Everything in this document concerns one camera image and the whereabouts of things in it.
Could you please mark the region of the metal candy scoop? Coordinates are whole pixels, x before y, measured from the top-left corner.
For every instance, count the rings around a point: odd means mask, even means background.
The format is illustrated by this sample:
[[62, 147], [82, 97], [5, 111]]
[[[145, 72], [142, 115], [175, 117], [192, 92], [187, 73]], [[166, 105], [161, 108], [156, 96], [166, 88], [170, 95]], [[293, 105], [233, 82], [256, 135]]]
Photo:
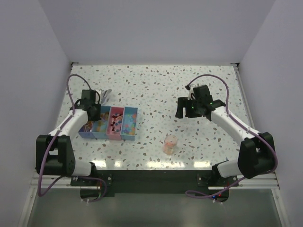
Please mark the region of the metal candy scoop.
[[108, 101], [108, 96], [112, 92], [111, 89], [102, 90], [96, 89], [96, 100], [98, 104], [104, 105]]

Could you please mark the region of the four-compartment candy tray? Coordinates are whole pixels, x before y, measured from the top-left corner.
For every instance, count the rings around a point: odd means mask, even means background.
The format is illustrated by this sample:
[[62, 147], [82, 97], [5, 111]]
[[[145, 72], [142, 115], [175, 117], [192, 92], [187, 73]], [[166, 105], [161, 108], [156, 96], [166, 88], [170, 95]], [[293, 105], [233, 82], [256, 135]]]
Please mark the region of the four-compartment candy tray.
[[84, 139], [134, 141], [137, 115], [136, 107], [102, 106], [100, 120], [86, 123], [79, 135]]

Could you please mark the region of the clear plastic jar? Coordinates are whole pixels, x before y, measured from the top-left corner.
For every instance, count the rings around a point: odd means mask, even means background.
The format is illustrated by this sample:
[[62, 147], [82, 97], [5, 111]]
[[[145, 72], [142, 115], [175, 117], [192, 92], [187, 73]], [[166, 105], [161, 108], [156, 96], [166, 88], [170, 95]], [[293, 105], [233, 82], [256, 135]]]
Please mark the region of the clear plastic jar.
[[178, 143], [178, 139], [174, 135], [167, 135], [163, 143], [163, 152], [172, 155]]

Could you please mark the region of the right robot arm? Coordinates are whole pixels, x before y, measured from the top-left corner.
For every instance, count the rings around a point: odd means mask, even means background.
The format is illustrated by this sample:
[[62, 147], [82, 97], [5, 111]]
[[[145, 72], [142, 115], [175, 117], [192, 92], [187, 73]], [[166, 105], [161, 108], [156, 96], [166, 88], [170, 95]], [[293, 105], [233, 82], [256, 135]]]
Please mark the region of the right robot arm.
[[228, 177], [242, 175], [251, 179], [272, 172], [277, 167], [273, 137], [260, 133], [232, 115], [227, 103], [214, 100], [208, 86], [190, 88], [187, 97], [177, 100], [176, 118], [205, 117], [221, 127], [240, 147], [238, 158], [226, 160], [212, 166], [211, 181], [223, 185]]

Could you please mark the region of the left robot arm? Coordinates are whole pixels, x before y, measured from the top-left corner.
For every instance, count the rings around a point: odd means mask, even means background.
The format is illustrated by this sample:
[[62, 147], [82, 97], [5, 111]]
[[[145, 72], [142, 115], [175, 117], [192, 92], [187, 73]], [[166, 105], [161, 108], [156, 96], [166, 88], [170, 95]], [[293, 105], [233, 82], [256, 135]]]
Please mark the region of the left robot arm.
[[47, 135], [38, 136], [36, 171], [39, 175], [81, 176], [86, 185], [94, 185], [98, 181], [93, 163], [76, 160], [72, 140], [86, 123], [100, 119], [100, 111], [98, 92], [83, 90], [81, 98], [70, 108], [63, 122]]

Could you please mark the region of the star candies pile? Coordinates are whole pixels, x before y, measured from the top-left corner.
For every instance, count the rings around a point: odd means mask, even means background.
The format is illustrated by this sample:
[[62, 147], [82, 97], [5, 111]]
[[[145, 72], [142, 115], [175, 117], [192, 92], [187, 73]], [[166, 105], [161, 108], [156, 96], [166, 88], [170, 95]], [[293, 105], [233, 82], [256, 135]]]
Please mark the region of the star candies pile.
[[124, 122], [122, 126], [122, 133], [124, 135], [134, 136], [136, 130], [137, 112], [125, 113]]

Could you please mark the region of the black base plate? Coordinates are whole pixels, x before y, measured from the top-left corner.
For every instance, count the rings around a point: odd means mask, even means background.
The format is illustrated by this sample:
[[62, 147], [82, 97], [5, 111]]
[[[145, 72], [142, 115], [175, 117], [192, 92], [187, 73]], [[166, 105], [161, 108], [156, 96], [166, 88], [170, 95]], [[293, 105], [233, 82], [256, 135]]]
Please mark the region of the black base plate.
[[71, 186], [81, 187], [81, 196], [106, 192], [185, 194], [202, 198], [227, 199], [229, 189], [238, 186], [236, 176], [222, 178], [211, 170], [96, 170], [89, 179], [73, 177]]

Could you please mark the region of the aluminium frame rail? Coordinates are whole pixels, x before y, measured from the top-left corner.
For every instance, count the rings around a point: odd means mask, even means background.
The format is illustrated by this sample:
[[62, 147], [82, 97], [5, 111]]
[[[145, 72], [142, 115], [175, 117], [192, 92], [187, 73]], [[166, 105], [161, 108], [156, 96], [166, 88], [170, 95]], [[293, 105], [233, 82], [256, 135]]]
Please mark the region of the aluminium frame rail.
[[222, 191], [275, 171], [273, 137], [235, 116], [231, 66], [76, 66], [67, 113], [36, 139], [40, 176], [116, 193]]

